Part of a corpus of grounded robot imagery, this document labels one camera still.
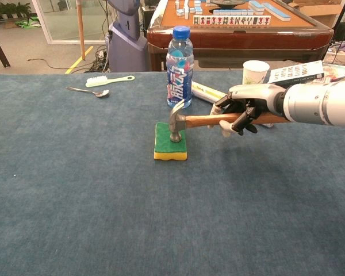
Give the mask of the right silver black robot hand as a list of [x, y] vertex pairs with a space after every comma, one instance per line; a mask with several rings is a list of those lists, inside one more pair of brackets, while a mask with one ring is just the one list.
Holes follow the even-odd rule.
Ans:
[[210, 114], [239, 113], [239, 118], [232, 123], [226, 119], [220, 120], [221, 133], [225, 137], [232, 133], [242, 136], [245, 129], [257, 133], [258, 130], [252, 122], [263, 112], [284, 116], [280, 103], [280, 97], [284, 95], [285, 89], [274, 84], [236, 85], [213, 104]]

